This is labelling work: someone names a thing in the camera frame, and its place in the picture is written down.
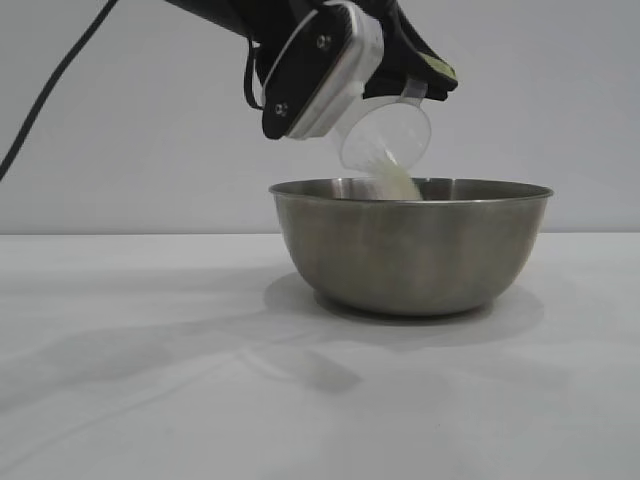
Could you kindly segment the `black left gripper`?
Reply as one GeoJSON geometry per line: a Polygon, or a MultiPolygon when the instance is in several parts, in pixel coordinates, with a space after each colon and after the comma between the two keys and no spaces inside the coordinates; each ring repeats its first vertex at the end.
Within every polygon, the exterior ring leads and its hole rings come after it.
{"type": "Polygon", "coordinates": [[[396,0],[361,0],[383,31],[384,57],[366,82],[364,99],[398,96],[409,80],[427,85],[428,100],[446,100],[459,85],[454,68],[423,40],[396,0]]]}

